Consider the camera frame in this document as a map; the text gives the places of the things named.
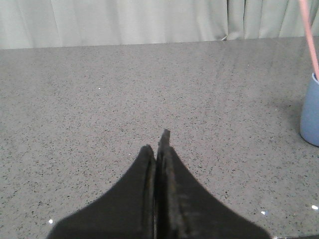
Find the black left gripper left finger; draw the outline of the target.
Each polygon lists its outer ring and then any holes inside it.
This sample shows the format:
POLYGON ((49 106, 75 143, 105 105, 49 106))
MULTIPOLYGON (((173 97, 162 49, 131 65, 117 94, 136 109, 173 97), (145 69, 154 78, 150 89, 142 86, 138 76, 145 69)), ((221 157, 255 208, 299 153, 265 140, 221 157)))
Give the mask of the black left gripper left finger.
POLYGON ((60 220, 48 238, 154 238, 155 173, 154 152, 150 145, 145 145, 109 191, 60 220))

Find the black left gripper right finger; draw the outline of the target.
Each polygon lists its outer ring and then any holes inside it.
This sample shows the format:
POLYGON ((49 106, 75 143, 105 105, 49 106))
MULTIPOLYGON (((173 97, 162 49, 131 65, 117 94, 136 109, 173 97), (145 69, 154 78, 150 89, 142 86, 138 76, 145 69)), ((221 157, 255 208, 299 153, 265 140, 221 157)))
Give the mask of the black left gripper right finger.
POLYGON ((156 163, 156 230, 159 239, 268 239, 269 234, 213 197, 170 146, 159 140, 156 163))

